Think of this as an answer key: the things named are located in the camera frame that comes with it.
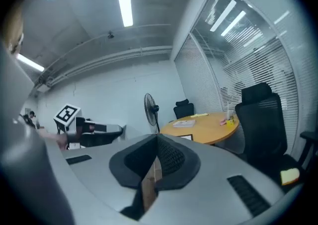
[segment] mesh chair back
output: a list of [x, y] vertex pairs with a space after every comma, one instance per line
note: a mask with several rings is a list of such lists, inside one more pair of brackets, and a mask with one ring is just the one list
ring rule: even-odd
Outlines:
[[272, 93], [269, 86], [269, 89], [264, 85], [249, 88], [242, 90], [248, 98], [242, 97], [243, 102], [235, 107], [244, 131], [247, 160], [281, 156], [287, 150], [287, 139], [280, 97]]
[[193, 103], [188, 103], [182, 106], [176, 106], [173, 108], [173, 110], [177, 119], [194, 115]]

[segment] window blinds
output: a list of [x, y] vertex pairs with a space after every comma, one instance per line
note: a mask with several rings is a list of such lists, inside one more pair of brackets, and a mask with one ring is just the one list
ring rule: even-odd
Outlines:
[[[242, 49], [229, 56], [224, 51], [210, 48], [196, 29], [193, 34], [203, 47], [215, 73], [224, 109], [229, 104], [229, 108], [235, 110], [235, 106], [241, 102], [241, 90], [261, 82], [268, 83], [272, 91], [279, 94], [287, 134], [287, 152], [290, 153], [298, 123], [298, 94], [295, 77], [281, 42], [272, 38], [266, 43], [260, 43], [251, 53], [245, 54], [246, 51]], [[241, 126], [236, 132], [236, 138], [243, 143]]]
[[195, 113], [222, 110], [220, 96], [207, 59], [189, 36], [175, 59], [187, 99], [194, 104]]
[[299, 95], [298, 133], [292, 155], [298, 159], [305, 141], [302, 131], [314, 131], [318, 105], [318, 47], [313, 25], [299, 0], [247, 0], [267, 18], [282, 41], [294, 70]]

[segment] electric fan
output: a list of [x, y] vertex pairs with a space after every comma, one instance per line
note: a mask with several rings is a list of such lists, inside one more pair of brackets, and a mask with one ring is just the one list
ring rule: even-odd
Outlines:
[[158, 133], [160, 132], [159, 124], [158, 124], [158, 111], [159, 106], [156, 105], [154, 99], [149, 93], [146, 93], [144, 98], [144, 105], [145, 105], [145, 113], [150, 125], [155, 126], [157, 125]]

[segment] ceiling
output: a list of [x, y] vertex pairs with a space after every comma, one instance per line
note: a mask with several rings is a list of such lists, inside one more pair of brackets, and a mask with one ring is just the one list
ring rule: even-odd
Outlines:
[[[108, 54], [172, 45], [187, 1], [131, 0], [134, 25], [125, 28], [118, 0], [26, 0], [21, 54], [48, 77]], [[34, 81], [40, 76], [23, 68]]]

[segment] papers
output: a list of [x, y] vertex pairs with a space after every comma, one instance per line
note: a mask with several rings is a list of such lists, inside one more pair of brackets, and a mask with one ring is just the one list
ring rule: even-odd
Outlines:
[[175, 128], [191, 128], [195, 124], [195, 120], [177, 121], [173, 124]]
[[193, 140], [193, 136], [192, 136], [192, 134], [190, 134], [190, 135], [178, 136], [178, 137], [182, 137], [182, 138], [184, 138], [184, 139], [188, 139], [188, 140]]
[[69, 149], [80, 149], [80, 143], [70, 143]]
[[195, 117], [200, 117], [200, 116], [208, 116], [208, 113], [204, 113], [204, 114], [195, 114], [193, 116], [190, 116], [191, 118], [195, 118]]

